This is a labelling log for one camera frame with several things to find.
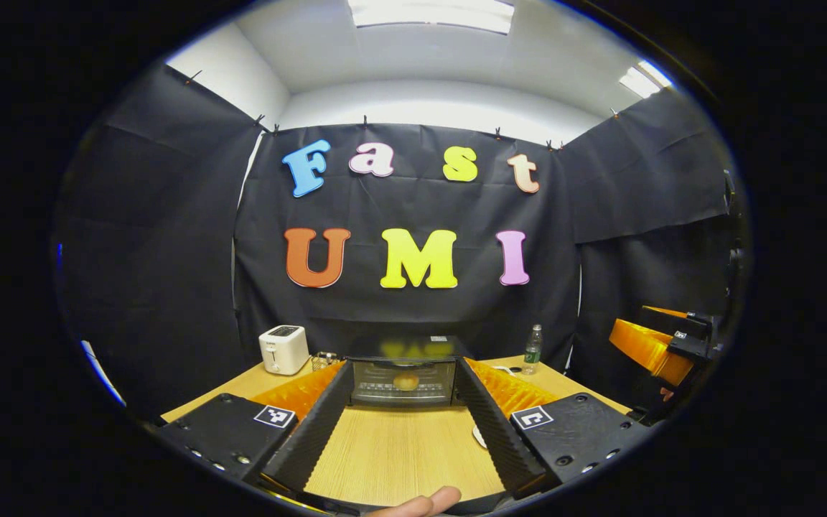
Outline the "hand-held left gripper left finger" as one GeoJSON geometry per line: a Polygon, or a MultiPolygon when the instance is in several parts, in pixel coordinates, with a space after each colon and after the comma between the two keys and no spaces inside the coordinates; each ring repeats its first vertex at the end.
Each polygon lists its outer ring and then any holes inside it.
{"type": "Polygon", "coordinates": [[[302,492],[353,390],[348,361],[326,375],[305,416],[286,403],[262,404],[219,393],[159,428],[159,438],[224,477],[275,492],[302,492]]]}

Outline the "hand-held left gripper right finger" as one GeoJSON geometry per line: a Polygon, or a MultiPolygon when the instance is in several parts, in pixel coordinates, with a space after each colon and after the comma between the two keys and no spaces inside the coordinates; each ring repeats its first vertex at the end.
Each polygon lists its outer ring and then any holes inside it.
{"type": "Polygon", "coordinates": [[[588,392],[532,401],[505,414],[480,377],[480,364],[457,358],[455,395],[485,441],[510,496],[573,487],[627,456],[655,432],[588,392]]]}

